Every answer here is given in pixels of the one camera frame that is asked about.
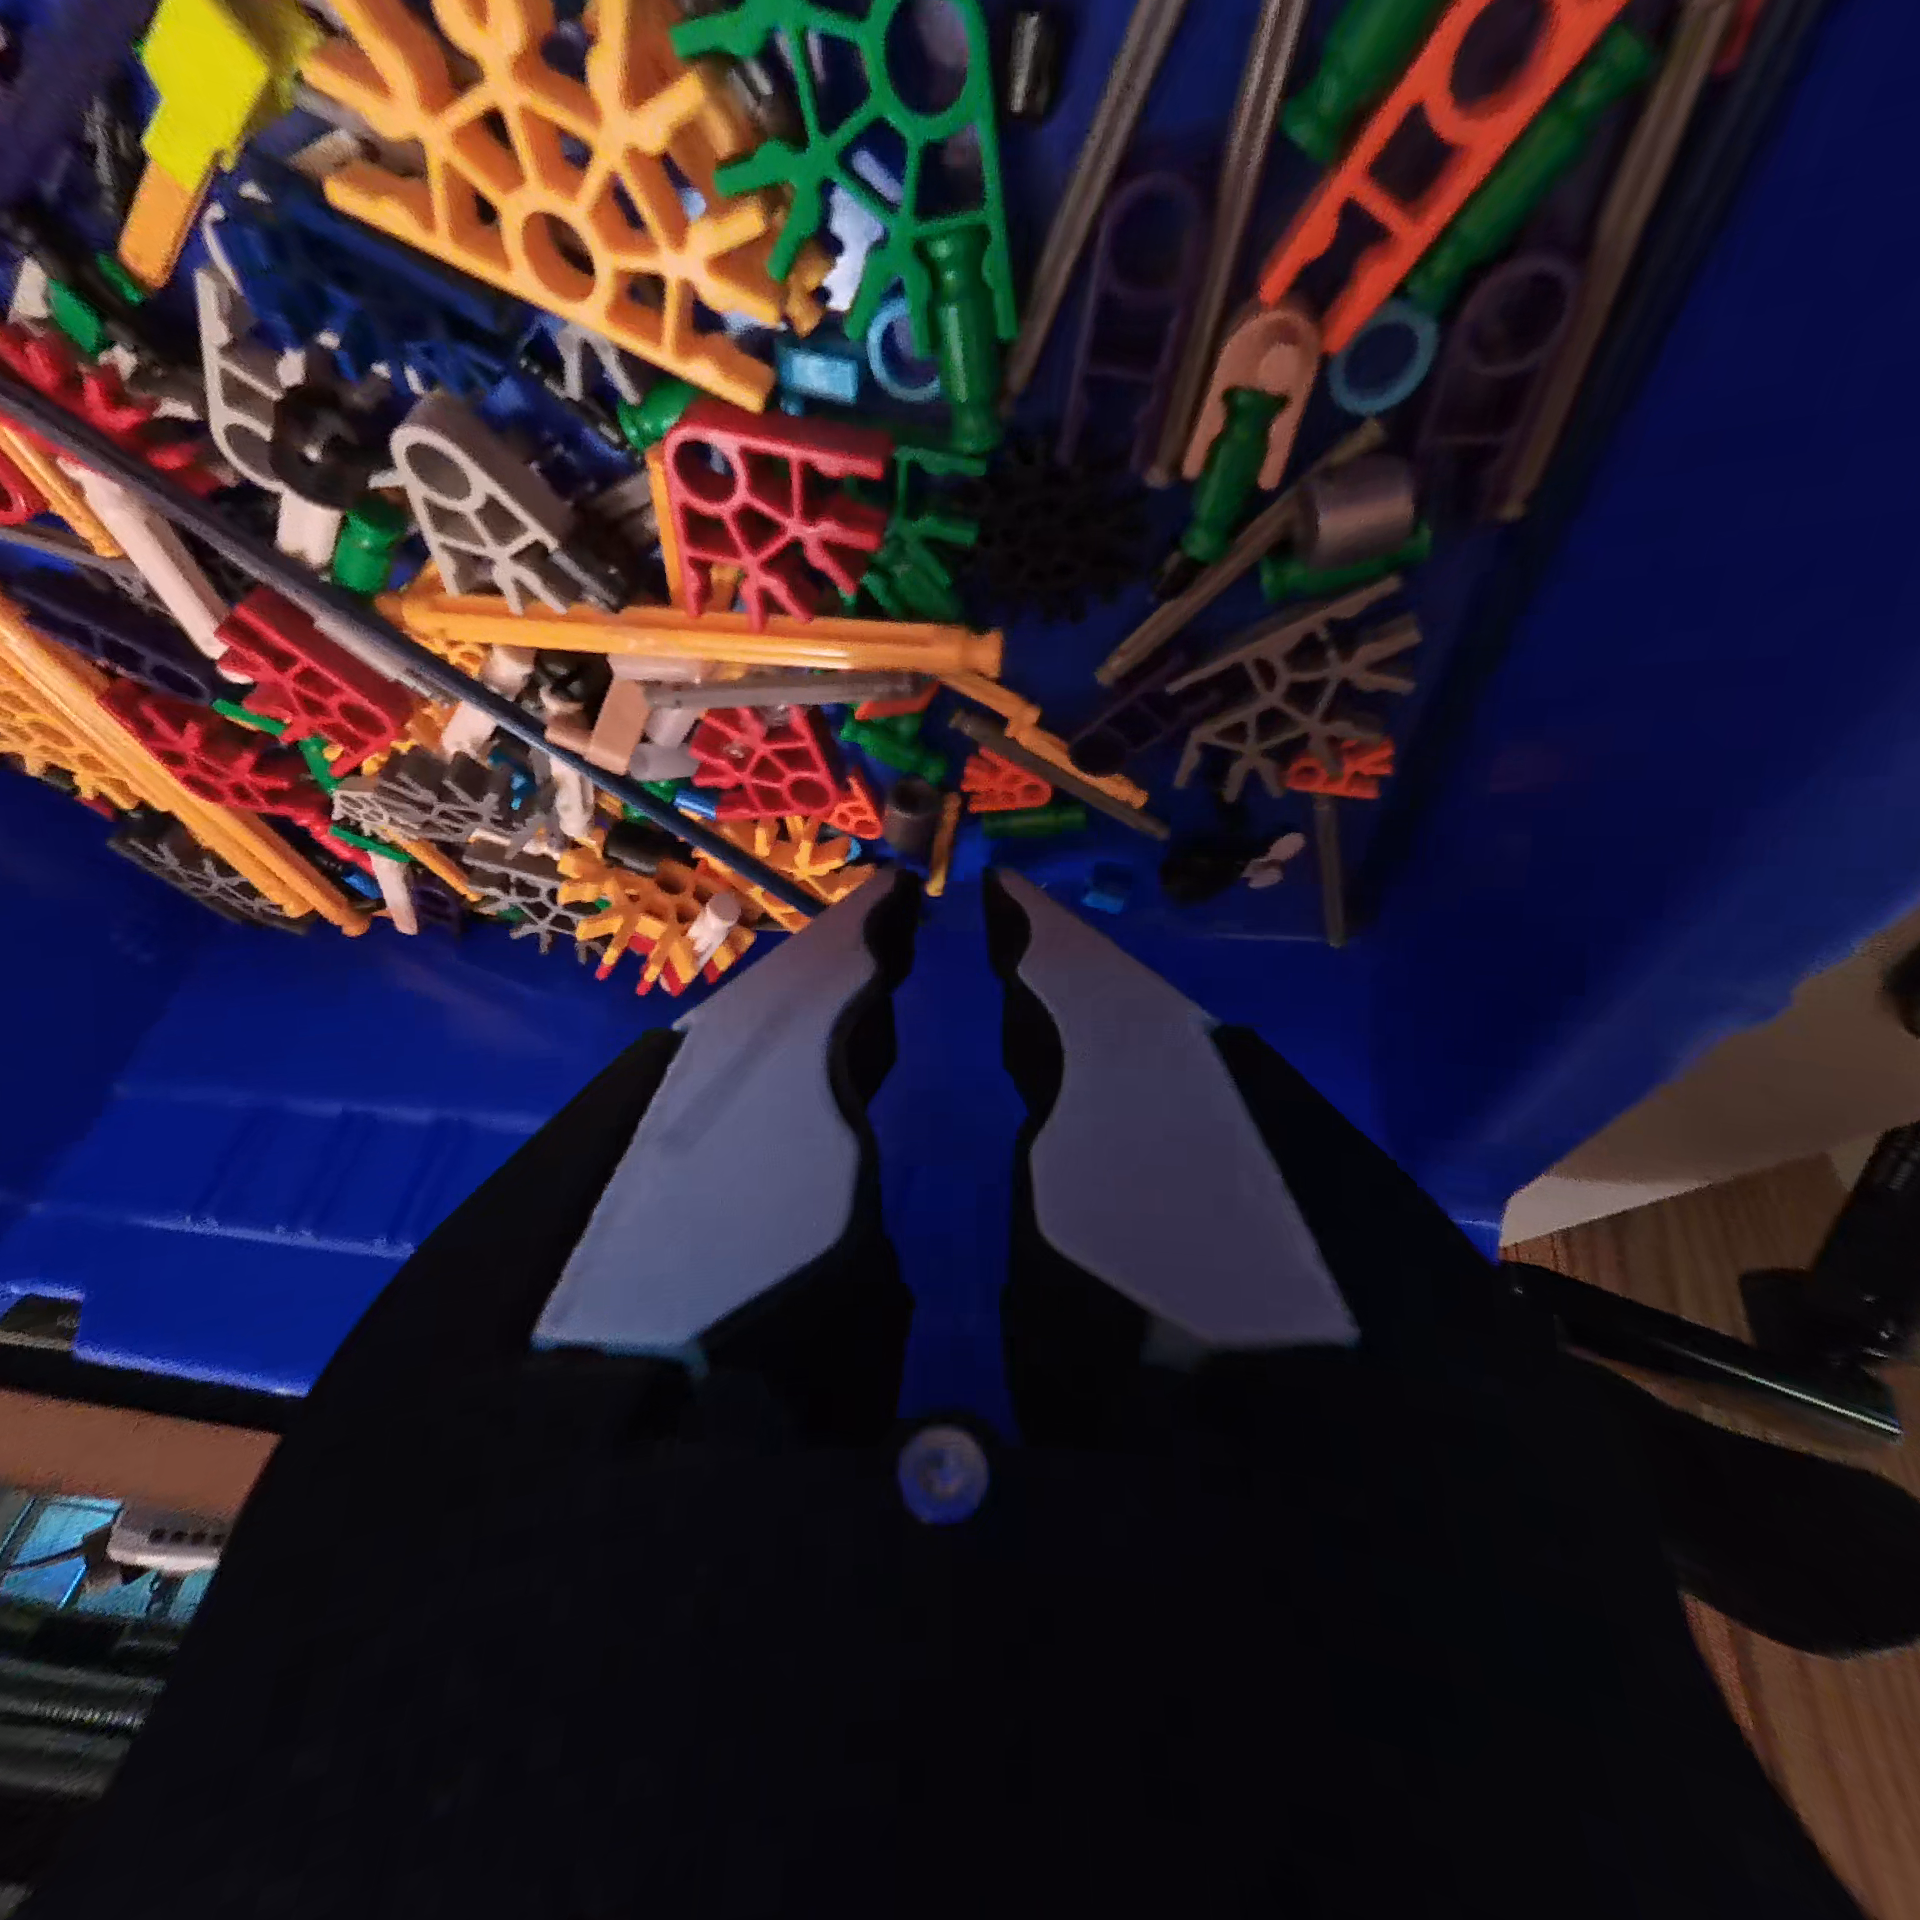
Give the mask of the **black chair base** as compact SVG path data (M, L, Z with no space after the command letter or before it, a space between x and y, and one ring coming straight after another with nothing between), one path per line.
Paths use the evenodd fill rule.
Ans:
M1549 1313L1563 1351L1709 1385L1763 1412L1901 1442L1883 1372L1915 1355L1918 1127L1874 1141L1811 1266L1739 1279L1752 1339L1542 1263L1505 1279ZM1857 1468L1729 1431L1611 1382L1680 1591L1752 1633L1850 1660L1918 1636L1915 1495Z

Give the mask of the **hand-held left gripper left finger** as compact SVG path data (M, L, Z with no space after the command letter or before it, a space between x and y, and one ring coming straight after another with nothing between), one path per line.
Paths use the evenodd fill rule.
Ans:
M920 922L920 878L881 875L678 1022L535 1321L542 1354L753 1375L806 1437L890 1434L914 1301L872 1105Z

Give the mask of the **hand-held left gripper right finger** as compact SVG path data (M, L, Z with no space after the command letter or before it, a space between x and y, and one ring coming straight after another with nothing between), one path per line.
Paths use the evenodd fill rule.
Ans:
M1153 1372L1355 1349L1219 1020L1016 870L983 905L1024 1105L1000 1295L1022 1437L1117 1437Z

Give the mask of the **blue plastic bin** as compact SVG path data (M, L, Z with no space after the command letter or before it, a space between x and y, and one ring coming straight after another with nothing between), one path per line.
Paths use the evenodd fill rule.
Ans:
M1399 770L1355 821L1352 940L1096 922L1485 1239L1915 895L1915 4L1768 20L1537 503L1451 561ZM987 1393L1016 1125L994 870L1033 881L985 861L929 907L881 1094L920 1403ZM105 892L78 948L6 934L6 1313L70 1333L6 1382L59 1365L171 1399L307 1393L565 1099L795 932L635 994L502 929L278 937Z

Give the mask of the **pile of colourful toy parts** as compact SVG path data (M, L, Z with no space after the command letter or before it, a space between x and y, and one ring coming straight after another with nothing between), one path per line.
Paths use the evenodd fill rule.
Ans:
M1768 13L6 4L6 934L1344 946Z

